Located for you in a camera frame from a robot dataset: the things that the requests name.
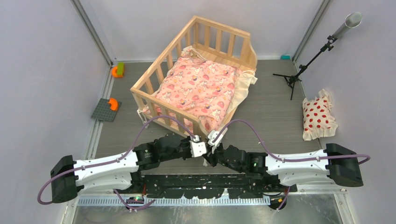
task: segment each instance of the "teal object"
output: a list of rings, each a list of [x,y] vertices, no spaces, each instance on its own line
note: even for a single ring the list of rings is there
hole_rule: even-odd
[[[290,60],[290,56],[289,55],[282,55],[281,56],[281,60]]]

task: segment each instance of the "tripod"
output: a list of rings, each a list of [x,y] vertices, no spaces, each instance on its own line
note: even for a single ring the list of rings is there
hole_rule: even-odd
[[[307,65],[300,65],[299,69],[300,71],[294,75],[294,76],[285,76],[285,75],[279,75],[279,74],[273,74],[274,76],[280,76],[283,77],[286,80],[287,85],[291,88],[291,96],[290,96],[290,100],[293,99],[293,93],[294,93],[294,84],[296,84],[297,81],[301,81],[298,77],[308,68],[308,66],[322,53],[325,52],[327,49],[330,51],[331,49],[333,49],[334,46],[331,46],[331,44],[333,44],[337,38],[333,37],[333,36],[328,36],[328,41],[327,43],[320,49],[320,52],[317,53],[313,59],[310,60],[310,62],[308,62]]]

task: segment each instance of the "wooden floor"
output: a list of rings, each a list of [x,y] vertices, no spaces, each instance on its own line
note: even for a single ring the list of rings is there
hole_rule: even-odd
[[[134,141],[142,122],[136,113],[137,104],[130,92],[132,85],[151,63],[127,63],[123,78],[115,79],[111,97],[122,102],[114,122],[105,122],[100,135],[96,158],[122,153]],[[293,100],[291,89],[281,77],[272,73],[294,75],[296,70],[290,60],[260,60],[257,64],[255,85],[234,114],[234,119],[245,119],[254,125],[270,151],[280,154],[304,153],[319,149],[317,140],[304,142],[302,106],[304,94],[296,84]],[[164,127],[152,123],[138,140],[138,145],[151,142],[169,133]],[[232,124],[224,139],[224,147],[234,145],[248,152],[263,152],[258,139],[245,124]],[[203,158],[183,159],[161,163],[160,167],[144,171],[145,174],[228,174],[232,170],[217,166],[203,167]]]

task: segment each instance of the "bedding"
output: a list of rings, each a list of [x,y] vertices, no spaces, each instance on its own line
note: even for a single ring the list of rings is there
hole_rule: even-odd
[[[304,132],[305,141],[320,137],[331,137],[335,135],[338,127],[335,118],[330,114],[332,98],[326,90],[319,92],[319,98],[303,101]]]
[[[196,116],[209,132],[221,128],[226,114],[246,98],[249,85],[255,81],[254,72],[242,72],[239,68],[206,60],[190,46],[183,49],[153,95]],[[148,108],[143,112],[150,113]],[[190,121],[185,119],[184,123],[192,128]]]

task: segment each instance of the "pink blanket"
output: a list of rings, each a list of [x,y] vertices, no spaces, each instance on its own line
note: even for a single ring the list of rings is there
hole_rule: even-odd
[[[182,52],[155,97],[199,117],[208,132],[218,130],[234,95],[235,80],[242,71],[191,55],[190,49]],[[190,121],[184,122],[191,128]]]

